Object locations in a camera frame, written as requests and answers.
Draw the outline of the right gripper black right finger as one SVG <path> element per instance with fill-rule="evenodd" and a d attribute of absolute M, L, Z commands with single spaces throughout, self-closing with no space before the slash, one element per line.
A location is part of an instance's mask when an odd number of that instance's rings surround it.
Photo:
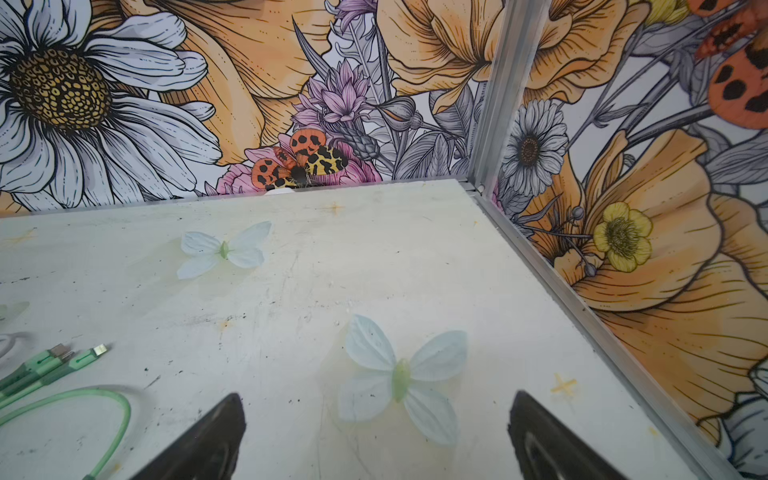
<path fill-rule="evenodd" d="M 516 392 L 507 432 L 525 479 L 626 479 L 524 390 Z"/>

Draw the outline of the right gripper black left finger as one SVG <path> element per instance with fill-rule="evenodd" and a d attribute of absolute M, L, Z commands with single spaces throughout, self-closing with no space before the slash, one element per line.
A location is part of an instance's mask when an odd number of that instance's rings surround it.
<path fill-rule="evenodd" d="M 242 399 L 230 393 L 133 479 L 231 479 L 245 431 Z"/>

